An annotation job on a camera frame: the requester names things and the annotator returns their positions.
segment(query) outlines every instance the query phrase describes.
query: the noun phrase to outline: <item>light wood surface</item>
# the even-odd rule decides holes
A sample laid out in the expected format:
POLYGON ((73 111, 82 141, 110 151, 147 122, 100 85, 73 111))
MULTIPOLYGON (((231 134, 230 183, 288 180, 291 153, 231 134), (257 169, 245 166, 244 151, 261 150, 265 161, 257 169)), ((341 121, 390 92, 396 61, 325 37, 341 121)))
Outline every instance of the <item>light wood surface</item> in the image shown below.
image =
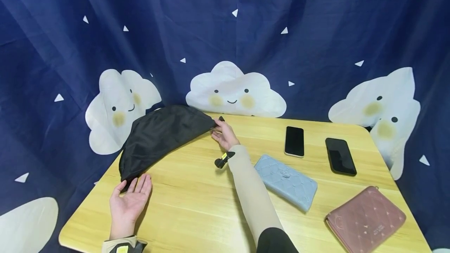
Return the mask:
MULTIPOLYGON (((375 252, 430 252, 364 128, 290 119, 234 115, 224 118, 247 146, 252 163, 267 153, 317 181, 317 193, 306 214, 269 192, 281 223, 299 252, 345 252, 323 219, 368 185, 378 186, 406 214, 406 223, 375 252), (286 126, 305 130, 304 158, 284 155, 286 126), (355 177, 331 172, 325 147, 328 137, 347 141, 358 171, 355 177)), ((148 242, 145 252, 255 252, 232 174, 227 167, 220 170, 214 165, 221 155, 218 144, 207 133, 169 153, 147 171, 152 175, 154 189, 137 232, 139 239, 148 242)), ((86 253, 100 252, 103 241, 109 237, 109 197, 120 182, 118 163, 119 158, 63 227, 59 235, 63 246, 86 253)))

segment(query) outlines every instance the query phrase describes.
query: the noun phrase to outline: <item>black clip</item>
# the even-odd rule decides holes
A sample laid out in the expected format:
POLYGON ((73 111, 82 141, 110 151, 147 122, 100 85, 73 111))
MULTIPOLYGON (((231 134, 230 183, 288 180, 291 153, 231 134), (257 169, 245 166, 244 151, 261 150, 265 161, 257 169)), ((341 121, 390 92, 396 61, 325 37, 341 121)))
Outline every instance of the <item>black clip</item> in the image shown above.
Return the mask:
POLYGON ((224 155, 222 155, 222 158, 216 159, 214 161, 214 164, 216 165, 217 168, 222 169, 225 164, 228 162, 228 159, 232 158, 233 155, 235 155, 236 153, 233 151, 228 151, 226 153, 224 153, 224 155))

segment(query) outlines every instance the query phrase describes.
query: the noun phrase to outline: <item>blue wallet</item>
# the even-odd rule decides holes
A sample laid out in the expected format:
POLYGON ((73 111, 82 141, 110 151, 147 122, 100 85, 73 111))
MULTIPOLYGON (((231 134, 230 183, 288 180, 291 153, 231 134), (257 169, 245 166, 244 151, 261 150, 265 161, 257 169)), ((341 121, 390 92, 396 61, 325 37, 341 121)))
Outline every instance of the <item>blue wallet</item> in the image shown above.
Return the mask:
POLYGON ((307 212, 317 191, 317 182, 269 155, 255 164, 262 181, 271 191, 307 212))

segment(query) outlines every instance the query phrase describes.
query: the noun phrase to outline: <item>phone screen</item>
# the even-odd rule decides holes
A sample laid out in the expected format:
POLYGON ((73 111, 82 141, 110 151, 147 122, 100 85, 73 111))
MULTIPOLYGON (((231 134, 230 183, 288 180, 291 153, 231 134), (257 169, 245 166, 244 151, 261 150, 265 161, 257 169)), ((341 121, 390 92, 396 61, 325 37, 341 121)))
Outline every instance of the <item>phone screen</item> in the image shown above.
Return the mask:
POLYGON ((327 138, 325 144, 327 146, 328 159, 332 171, 355 176, 356 167, 353 163, 347 142, 340 139, 327 138))
POLYGON ((288 155, 305 155, 303 129, 291 126, 286 127, 286 141, 284 143, 284 152, 288 155))

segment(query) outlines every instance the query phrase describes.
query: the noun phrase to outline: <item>hand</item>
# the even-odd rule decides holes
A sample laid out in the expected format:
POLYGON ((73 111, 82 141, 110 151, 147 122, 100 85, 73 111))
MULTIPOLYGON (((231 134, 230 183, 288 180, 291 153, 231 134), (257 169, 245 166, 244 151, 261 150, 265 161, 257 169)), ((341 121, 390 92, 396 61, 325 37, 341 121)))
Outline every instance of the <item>hand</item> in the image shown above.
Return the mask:
POLYGON ((152 178, 148 174, 131 181, 127 193, 120 197, 119 194, 127 184, 121 182, 112 192, 109 199, 111 209, 111 233, 109 239, 119 239, 134 235, 134 226, 139 215, 143 211, 152 190, 152 178))
POLYGON ((223 147, 226 151, 229 151, 233 146, 241 144, 236 138, 236 135, 230 125, 218 119, 214 119, 214 121, 219 126, 214 128, 214 131, 211 133, 211 137, 219 142, 221 147, 223 147))

